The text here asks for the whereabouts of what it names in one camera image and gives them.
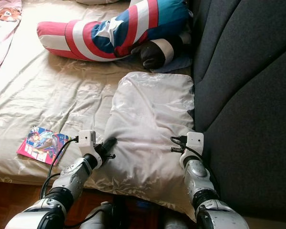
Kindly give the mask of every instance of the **sofa cushion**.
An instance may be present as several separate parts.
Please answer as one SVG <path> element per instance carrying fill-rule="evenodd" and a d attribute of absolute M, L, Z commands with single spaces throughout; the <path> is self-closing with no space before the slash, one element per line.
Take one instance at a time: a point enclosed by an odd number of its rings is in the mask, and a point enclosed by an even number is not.
<path fill-rule="evenodd" d="M 286 1 L 201 1 L 195 130 L 223 201 L 286 220 Z"/>
<path fill-rule="evenodd" d="M 286 1 L 213 0 L 194 58 L 196 131 L 285 50 Z"/>

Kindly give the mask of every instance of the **bedsheet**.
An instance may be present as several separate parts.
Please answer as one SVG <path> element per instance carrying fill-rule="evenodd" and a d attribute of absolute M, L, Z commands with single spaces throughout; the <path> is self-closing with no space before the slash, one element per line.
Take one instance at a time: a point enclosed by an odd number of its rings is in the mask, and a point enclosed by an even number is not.
<path fill-rule="evenodd" d="M 146 71 L 132 56 L 114 62 L 85 62 L 52 55 L 38 39 L 38 22 L 101 21 L 118 15 L 128 5 L 126 0 L 95 6 L 74 0 L 22 1 L 22 20 L 0 68 L 0 181 L 31 185 L 44 182 L 49 166 L 16 154 L 34 125 L 69 136 L 76 136 L 83 129 L 93 129 L 97 142 L 103 141 L 119 81 L 130 72 Z M 190 68 L 175 73 L 189 75 Z M 77 145 L 70 144 L 52 172 L 60 172 L 80 156 Z M 119 193 L 117 180 L 112 179 L 111 186 L 97 183 L 96 178 L 101 175 L 100 171 L 94 173 L 85 187 Z M 166 199 L 156 201 L 154 198 L 159 197 L 159 193 L 151 198 L 129 191 L 124 194 L 149 199 L 193 216 L 189 208 L 182 209 Z"/>

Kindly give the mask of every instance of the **white pillowcase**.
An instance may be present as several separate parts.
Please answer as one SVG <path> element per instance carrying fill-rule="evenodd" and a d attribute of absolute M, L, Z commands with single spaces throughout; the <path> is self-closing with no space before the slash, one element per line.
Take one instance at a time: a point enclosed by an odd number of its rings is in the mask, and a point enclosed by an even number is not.
<path fill-rule="evenodd" d="M 193 81 L 180 74 L 132 72 L 112 99 L 104 139 L 116 137 L 116 158 L 92 173 L 96 188 L 132 195 L 194 218 L 186 194 L 180 153 L 171 136 L 192 131 Z"/>

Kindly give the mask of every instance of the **bed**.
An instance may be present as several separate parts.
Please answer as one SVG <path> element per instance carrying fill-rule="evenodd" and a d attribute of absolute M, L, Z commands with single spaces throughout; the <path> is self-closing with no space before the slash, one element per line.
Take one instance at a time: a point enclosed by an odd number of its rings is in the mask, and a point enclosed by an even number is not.
<path fill-rule="evenodd" d="M 0 181 L 44 182 L 48 165 L 16 153 L 34 125 L 69 136 L 92 129 L 97 142 L 122 133 L 113 148 L 117 157 L 96 170 L 85 187 L 150 200 L 193 219 L 180 155 L 170 152 L 169 141 L 193 127 L 190 69 L 151 74 L 133 56 L 114 62 L 63 58 L 45 50 L 36 33 L 40 21 L 101 21 L 128 6 L 126 0 L 93 6 L 22 1 L 22 20 L 0 67 Z M 70 144 L 53 173 L 80 156 Z"/>

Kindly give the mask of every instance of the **star print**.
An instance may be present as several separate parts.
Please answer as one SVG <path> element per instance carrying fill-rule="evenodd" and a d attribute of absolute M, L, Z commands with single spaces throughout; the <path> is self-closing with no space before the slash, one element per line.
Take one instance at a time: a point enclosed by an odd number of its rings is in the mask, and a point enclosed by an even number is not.
<path fill-rule="evenodd" d="M 96 36 L 109 38 L 111 44 L 114 47 L 114 37 L 113 32 L 122 24 L 124 21 L 116 21 L 116 17 L 111 18 L 110 21 L 105 22 L 105 26 L 96 33 Z"/>

